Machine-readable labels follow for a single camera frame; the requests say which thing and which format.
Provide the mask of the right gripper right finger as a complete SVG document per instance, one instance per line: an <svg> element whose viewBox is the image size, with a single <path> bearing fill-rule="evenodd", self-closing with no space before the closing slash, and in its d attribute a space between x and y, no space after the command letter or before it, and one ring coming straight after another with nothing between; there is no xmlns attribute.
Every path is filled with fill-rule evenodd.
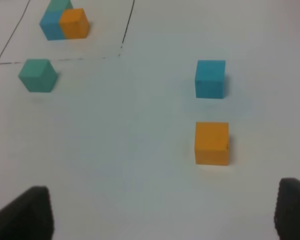
<svg viewBox="0 0 300 240"><path fill-rule="evenodd" d="M282 178L274 212L274 227L281 240L300 240L300 180Z"/></svg>

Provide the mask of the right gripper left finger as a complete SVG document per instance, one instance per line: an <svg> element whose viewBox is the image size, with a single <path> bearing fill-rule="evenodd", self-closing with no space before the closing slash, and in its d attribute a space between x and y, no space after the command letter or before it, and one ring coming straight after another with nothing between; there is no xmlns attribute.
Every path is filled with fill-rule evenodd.
<svg viewBox="0 0 300 240"><path fill-rule="evenodd" d="M46 186L30 187L0 210L0 240L51 240L54 230Z"/></svg>

